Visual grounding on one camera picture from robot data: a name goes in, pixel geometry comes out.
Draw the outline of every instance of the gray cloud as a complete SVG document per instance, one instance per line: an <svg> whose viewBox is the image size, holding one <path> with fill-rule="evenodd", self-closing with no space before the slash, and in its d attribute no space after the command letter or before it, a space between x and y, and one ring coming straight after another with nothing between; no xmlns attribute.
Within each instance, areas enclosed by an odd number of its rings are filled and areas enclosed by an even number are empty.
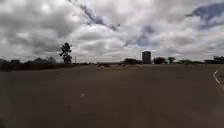
<svg viewBox="0 0 224 128"><path fill-rule="evenodd" d="M65 41L73 44L73 56L113 56L111 61L140 59L143 50L160 56L220 55L223 13L209 22L198 15L186 17L219 2L223 0L2 1L0 56L56 56Z"/></svg>

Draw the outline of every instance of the building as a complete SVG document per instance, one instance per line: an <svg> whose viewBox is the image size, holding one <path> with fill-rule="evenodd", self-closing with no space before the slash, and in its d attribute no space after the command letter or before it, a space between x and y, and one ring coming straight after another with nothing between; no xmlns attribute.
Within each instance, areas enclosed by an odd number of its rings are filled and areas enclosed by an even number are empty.
<svg viewBox="0 0 224 128"><path fill-rule="evenodd" d="M152 63L151 52L145 51L142 53L142 62L143 62L143 64L151 64Z"/></svg>

